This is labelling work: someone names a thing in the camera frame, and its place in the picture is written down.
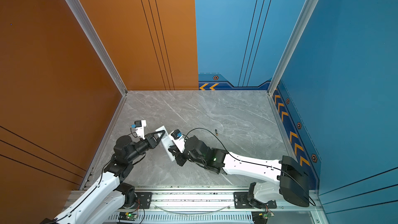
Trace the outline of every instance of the blue wall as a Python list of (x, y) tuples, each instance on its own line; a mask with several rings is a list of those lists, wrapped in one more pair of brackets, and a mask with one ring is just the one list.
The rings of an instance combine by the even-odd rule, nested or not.
[(304, 2), (195, 0), (199, 73), (221, 74), (235, 87), (269, 80)]
[(332, 224), (398, 221), (397, 47), (398, 0), (319, 0), (282, 77)]

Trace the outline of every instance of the yellow chevron arrow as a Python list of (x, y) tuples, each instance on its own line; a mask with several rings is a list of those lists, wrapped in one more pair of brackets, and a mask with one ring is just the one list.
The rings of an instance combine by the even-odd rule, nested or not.
[(296, 155), (297, 155), (297, 148), (299, 148), (299, 149), (301, 149), (302, 151), (304, 151), (303, 148), (302, 148), (300, 145), (298, 145), (297, 143), (295, 143), (295, 154), (296, 154)]
[(287, 114), (287, 112), (282, 111), (282, 122), (283, 122), (283, 116), (284, 115), (289, 116), (289, 114)]
[(214, 87), (217, 86), (218, 83), (214, 84), (213, 86), (210, 87), (211, 90), (215, 90)]
[(281, 106), (282, 106), (282, 107), (284, 107), (285, 105), (284, 105), (284, 104), (282, 104), (282, 103), (278, 103), (278, 112), (280, 112), (280, 110), (281, 110)]
[(276, 98), (280, 98), (279, 95), (275, 95), (275, 105), (276, 105)]
[(300, 157), (300, 165), (302, 166), (302, 163), (305, 162), (306, 164), (308, 164), (308, 166), (311, 166), (310, 163), (303, 157)]
[(203, 91), (205, 91), (204, 87), (206, 87), (208, 85), (208, 83), (203, 84), (203, 86), (199, 87), (200, 89), (202, 89)]
[(297, 137), (296, 133), (290, 132), (290, 143), (292, 143), (292, 136), (296, 137), (296, 138), (299, 138), (299, 137)]

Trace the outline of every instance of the black cable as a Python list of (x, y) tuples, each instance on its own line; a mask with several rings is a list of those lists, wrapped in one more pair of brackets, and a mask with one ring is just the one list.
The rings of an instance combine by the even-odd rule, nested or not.
[(208, 167), (207, 167), (207, 162), (206, 162), (206, 160), (202, 157), (202, 164), (203, 164), (203, 168), (204, 169), (207, 169)]
[[(232, 155), (229, 153), (229, 151), (226, 149), (226, 147), (224, 146), (224, 144), (221, 142), (221, 140), (219, 140), (218, 137), (217, 137), (216, 135), (214, 135), (214, 133), (212, 133), (211, 131), (207, 130), (206, 128), (198, 127), (198, 128), (192, 129), (192, 130), (190, 130), (190, 131), (187, 133), (187, 135), (188, 135), (190, 132), (192, 132), (193, 130), (196, 130), (196, 129), (203, 129), (203, 130), (206, 130), (206, 131), (210, 132), (210, 133), (221, 143), (222, 147), (224, 147), (224, 149), (226, 150), (226, 152), (227, 152), (231, 157), (233, 157), (234, 159), (236, 159), (236, 160), (238, 160), (238, 161), (241, 161), (241, 162), (245, 162), (245, 163), (251, 163), (251, 164), (255, 164), (255, 165), (260, 165), (260, 166), (271, 167), (271, 168), (273, 168), (273, 169), (277, 169), (277, 170), (283, 172), (284, 174), (288, 175), (293, 181), (295, 181), (295, 182), (300, 186), (300, 188), (301, 188), (304, 192), (306, 192), (306, 191), (304, 190), (304, 188), (300, 185), (299, 182), (297, 182), (291, 175), (289, 175), (288, 173), (284, 172), (284, 171), (281, 170), (281, 169), (278, 169), (278, 168), (275, 168), (275, 167), (272, 167), (272, 166), (268, 166), (268, 165), (264, 165), (264, 164), (242, 161), (242, 160), (240, 160), (240, 159), (238, 159), (238, 158), (232, 156)], [(308, 201), (308, 202), (310, 202), (312, 206), (316, 206), (316, 205), (315, 205), (315, 201), (310, 197), (310, 194), (307, 193), (307, 192), (306, 192), (306, 194), (308, 195), (309, 199), (311, 199), (311, 201), (312, 201), (312, 202), (310, 202), (310, 201)]]
[(131, 134), (133, 137), (135, 137), (135, 138), (136, 138), (136, 137), (138, 137), (138, 135), (137, 135), (137, 133), (136, 133), (136, 132), (132, 132), (132, 128), (131, 128), (131, 127), (130, 127), (130, 134)]
[(99, 178), (99, 182), (98, 182), (98, 185), (100, 185), (100, 182), (101, 182), (101, 180), (102, 180), (102, 173), (103, 173), (103, 169), (105, 168), (105, 166), (107, 166), (110, 162), (112, 161), (112, 158), (111, 158), (111, 160), (109, 160), (109, 162), (107, 162), (103, 167), (102, 167), (102, 170), (101, 170), (101, 177)]
[(77, 204), (77, 206), (74, 209), (72, 209), (72, 211), (70, 211), (70, 213), (75, 211), (75, 209), (77, 209), (80, 206), (80, 204), (82, 204), (87, 199), (87, 197), (89, 197), (91, 195), (91, 193), (94, 192), (94, 190), (96, 190), (96, 189), (97, 189), (97, 187), (94, 187), (94, 189), (90, 193), (88, 193), (88, 195), (79, 204)]
[(144, 152), (144, 156), (143, 156), (138, 162), (135, 162), (135, 163), (133, 163), (132, 165), (134, 166), (134, 165), (138, 164), (139, 162), (141, 162), (141, 161), (144, 159), (144, 157), (145, 157), (146, 155), (147, 155), (147, 153)]
[(145, 218), (145, 208), (144, 208), (144, 206), (142, 207), (142, 210), (144, 211), (144, 216), (142, 217), (142, 220), (141, 220), (140, 224), (142, 223), (142, 221), (143, 221), (144, 218)]
[(62, 220), (62, 219), (64, 219), (65, 217), (67, 217), (68, 215), (65, 215), (64, 217), (62, 217), (61, 219), (58, 219), (58, 220), (56, 220), (56, 221), (53, 221), (53, 222), (48, 222), (47, 224), (52, 224), (52, 223), (56, 223), (57, 221), (60, 221), (60, 220)]

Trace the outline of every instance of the orange wall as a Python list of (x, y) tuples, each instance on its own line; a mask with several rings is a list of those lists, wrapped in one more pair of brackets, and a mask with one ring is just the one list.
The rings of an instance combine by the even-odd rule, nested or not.
[(0, 215), (37, 224), (79, 188), (121, 94), (65, 0), (2, 0), (0, 50)]
[(197, 90), (195, 0), (80, 2), (128, 90)]

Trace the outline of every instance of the vent grille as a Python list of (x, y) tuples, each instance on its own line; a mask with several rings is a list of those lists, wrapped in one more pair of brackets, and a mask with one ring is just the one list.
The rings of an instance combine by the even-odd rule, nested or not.
[[(108, 220), (117, 220), (119, 214), (113, 214), (108, 217)], [(143, 213), (140, 213), (136, 221), (141, 221), (144, 217)], [(252, 221), (251, 212), (223, 212), (216, 214), (192, 214), (192, 215), (179, 215), (179, 214), (168, 214), (164, 212), (148, 212), (145, 213), (144, 223), (167, 223), (167, 222), (192, 222), (192, 223), (206, 223), (206, 222), (228, 222), (228, 223), (241, 223), (242, 221)]]

